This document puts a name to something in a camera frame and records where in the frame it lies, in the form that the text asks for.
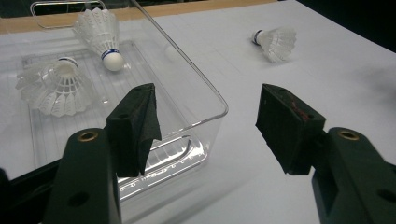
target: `white tabletop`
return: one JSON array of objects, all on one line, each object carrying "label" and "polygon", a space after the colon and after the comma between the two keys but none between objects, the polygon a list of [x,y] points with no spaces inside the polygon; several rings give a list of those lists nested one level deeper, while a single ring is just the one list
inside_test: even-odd
[{"label": "white tabletop", "polygon": [[[135,223],[319,223],[310,176],[284,175],[255,127],[262,83],[366,135],[396,163],[396,54],[296,1],[155,18],[227,101],[208,164],[124,205]],[[296,48],[268,63],[255,30],[293,27]]]}]

